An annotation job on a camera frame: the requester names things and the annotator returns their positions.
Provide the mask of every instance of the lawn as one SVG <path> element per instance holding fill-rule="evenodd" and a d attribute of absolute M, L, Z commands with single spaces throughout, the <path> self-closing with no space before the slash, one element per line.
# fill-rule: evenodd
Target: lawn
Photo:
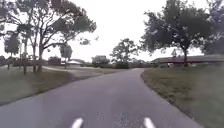
<path fill-rule="evenodd" d="M 64 69 L 64 66 L 49 66 L 57 69 Z M 86 72 L 94 72 L 99 74 L 110 74 L 117 73 L 122 71 L 127 71 L 128 69 L 112 69 L 112 68 L 93 68 L 93 67 L 77 67 L 77 66 L 69 66 L 67 70 L 78 70 L 78 71 L 86 71 Z"/>
<path fill-rule="evenodd" d="M 224 67 L 152 68 L 145 83 L 206 128 L 224 126 Z"/>
<path fill-rule="evenodd" d="M 85 78 L 87 77 L 75 77 L 68 72 L 45 69 L 43 73 L 34 75 L 31 67 L 28 68 L 27 75 L 24 76 L 22 69 L 11 68 L 7 70 L 5 67 L 0 67 L 0 105 Z"/>

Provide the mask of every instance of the bush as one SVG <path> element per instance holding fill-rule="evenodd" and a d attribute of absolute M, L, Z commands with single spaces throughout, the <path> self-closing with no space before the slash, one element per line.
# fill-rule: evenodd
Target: bush
<path fill-rule="evenodd" d="M 53 66 L 60 66 L 61 65 L 61 58 L 59 58 L 57 56 L 50 57 L 48 59 L 48 64 L 53 65 Z"/>
<path fill-rule="evenodd" d="M 157 64 L 157 63 L 151 63 L 150 66 L 152 68 L 158 68 L 159 67 L 159 64 Z"/>
<path fill-rule="evenodd" d="M 32 60 L 24 61 L 24 60 L 21 60 L 21 59 L 16 59 L 16 60 L 13 60 L 13 62 L 12 62 L 13 67 L 23 66 L 24 63 L 26 63 L 26 66 L 33 66 L 34 65 Z"/>
<path fill-rule="evenodd" d="M 2 65 L 6 65 L 7 64 L 7 60 L 5 59 L 4 56 L 0 56 L 0 66 Z"/>
<path fill-rule="evenodd" d="M 133 62 L 130 64 L 131 68 L 143 68 L 143 64 L 139 62 Z"/>
<path fill-rule="evenodd" d="M 129 69 L 129 64 L 127 62 L 117 62 L 115 64 L 116 69 Z"/>
<path fill-rule="evenodd" d="M 100 68 L 114 68 L 113 64 L 102 64 L 100 65 Z"/>
<path fill-rule="evenodd" d="M 86 62 L 85 64 L 83 64 L 84 67 L 93 67 L 92 63 Z"/>

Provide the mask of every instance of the tree branch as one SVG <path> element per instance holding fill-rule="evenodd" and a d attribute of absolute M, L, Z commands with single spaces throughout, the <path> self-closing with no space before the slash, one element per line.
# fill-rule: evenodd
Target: tree branch
<path fill-rule="evenodd" d="M 54 32 L 54 33 L 52 33 L 45 41 L 44 41 L 44 43 L 43 43 L 43 45 L 45 46 L 49 41 L 50 41 L 50 39 L 56 34 L 57 32 Z"/>
<path fill-rule="evenodd" d="M 15 16 L 13 16 L 12 14 L 10 14 L 10 17 L 12 18 L 12 20 L 18 22 L 16 24 L 22 24 L 22 21 L 20 19 L 16 18 Z"/>
<path fill-rule="evenodd" d="M 30 39 L 31 45 L 33 46 L 34 42 L 33 42 L 32 38 L 29 37 L 29 39 Z"/>
<path fill-rule="evenodd" d="M 5 20 L 5 19 L 4 19 L 4 20 L 1 20 L 1 21 L 0 21 L 0 24 L 1 24 L 1 23 L 5 23 L 5 22 L 6 22 L 6 20 Z"/>
<path fill-rule="evenodd" d="M 46 26 L 48 27 L 48 24 L 53 20 L 53 16 L 55 14 L 55 11 L 53 11 L 52 15 L 50 16 L 49 19 L 46 20 Z"/>
<path fill-rule="evenodd" d="M 52 43 L 52 44 L 49 44 L 49 45 L 45 46 L 44 49 L 49 48 L 49 47 L 54 46 L 54 45 L 64 45 L 64 43 Z"/>

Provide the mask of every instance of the asphalt road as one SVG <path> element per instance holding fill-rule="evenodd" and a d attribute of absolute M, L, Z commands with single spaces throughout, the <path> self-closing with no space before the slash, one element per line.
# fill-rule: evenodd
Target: asphalt road
<path fill-rule="evenodd" d="M 156 128 L 202 128 L 145 86 L 142 69 L 70 83 L 0 107 L 1 128 L 142 128 L 150 117 Z"/>

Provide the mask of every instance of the roof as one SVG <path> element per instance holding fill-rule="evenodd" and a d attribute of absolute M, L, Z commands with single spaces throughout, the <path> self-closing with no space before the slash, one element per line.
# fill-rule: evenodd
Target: roof
<path fill-rule="evenodd" d="M 224 62 L 224 56 L 223 55 L 188 56 L 187 61 L 189 63 Z M 151 61 L 151 63 L 182 63 L 182 62 L 184 62 L 184 56 L 157 58 Z"/>
<path fill-rule="evenodd" d="M 67 61 L 66 63 L 67 64 L 78 64 L 78 65 L 83 64 L 83 63 L 75 61 L 75 60 Z"/>

